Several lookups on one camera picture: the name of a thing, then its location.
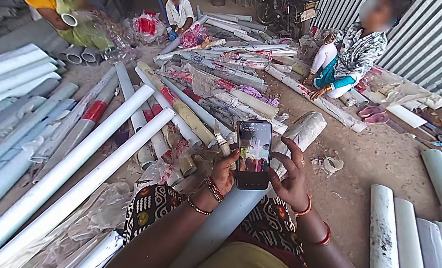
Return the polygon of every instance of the white shirt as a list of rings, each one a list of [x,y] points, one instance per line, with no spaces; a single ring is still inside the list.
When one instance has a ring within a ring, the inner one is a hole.
[[[193,9],[191,8],[191,4],[188,0],[180,0],[180,5],[178,7],[180,10],[179,14],[171,0],[168,0],[165,8],[170,25],[176,25],[181,28],[183,25],[185,25],[187,18],[194,18]]]

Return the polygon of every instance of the license plate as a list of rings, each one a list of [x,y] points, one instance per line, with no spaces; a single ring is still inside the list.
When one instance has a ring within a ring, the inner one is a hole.
[[[307,21],[317,16],[316,9],[308,9],[301,14],[301,21]]]

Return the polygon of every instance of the purple cloth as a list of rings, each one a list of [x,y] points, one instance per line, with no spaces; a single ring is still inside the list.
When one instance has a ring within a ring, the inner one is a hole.
[[[239,86],[238,89],[241,90],[242,92],[246,93],[246,94],[249,94],[249,95],[255,97],[258,100],[261,100],[261,101],[267,103],[267,104],[270,104],[270,105],[275,106],[275,107],[279,106],[280,102],[278,100],[264,98],[259,93],[259,91],[257,91],[257,89],[255,89],[255,88],[252,88],[250,86]]]

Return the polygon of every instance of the gold bangle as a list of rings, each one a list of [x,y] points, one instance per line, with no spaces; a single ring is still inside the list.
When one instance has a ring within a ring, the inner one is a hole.
[[[188,204],[189,204],[192,208],[194,208],[194,210],[196,210],[196,212],[198,212],[198,213],[201,213],[201,214],[206,215],[206,216],[211,215],[212,211],[209,211],[209,212],[208,212],[208,211],[201,210],[201,209],[199,209],[195,204],[193,204],[193,201],[191,200],[191,196],[192,196],[192,195],[193,195],[193,194],[191,194],[191,195],[188,196],[188,199],[187,199]]]

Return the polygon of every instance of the bangle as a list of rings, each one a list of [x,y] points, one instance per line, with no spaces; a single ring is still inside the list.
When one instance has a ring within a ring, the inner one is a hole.
[[[192,208],[194,208],[194,210],[196,210],[196,212],[198,212],[198,213],[201,213],[201,214],[206,215],[206,216],[211,215],[212,211],[209,211],[209,212],[208,212],[208,211],[201,210],[201,209],[199,209],[195,204],[193,204],[193,201],[191,200],[191,196],[192,196],[192,195],[193,195],[193,194],[189,195],[188,198],[187,198],[188,204],[189,204]]]
[[[310,212],[310,210],[312,209],[312,196],[307,195],[307,197],[309,198],[309,205],[307,206],[307,209],[302,212],[294,212],[295,217],[303,216],[303,215],[307,214],[308,212]]]
[[[330,242],[330,237],[332,235],[330,231],[330,226],[326,222],[323,223],[325,223],[325,226],[327,227],[327,237],[325,237],[324,240],[322,240],[320,243],[317,244],[319,246],[326,246]]]
[[[206,178],[206,185],[208,186],[208,189],[213,194],[214,199],[218,201],[218,203],[221,203],[222,200],[224,200],[224,195],[221,193],[218,186],[212,181],[211,177]]]

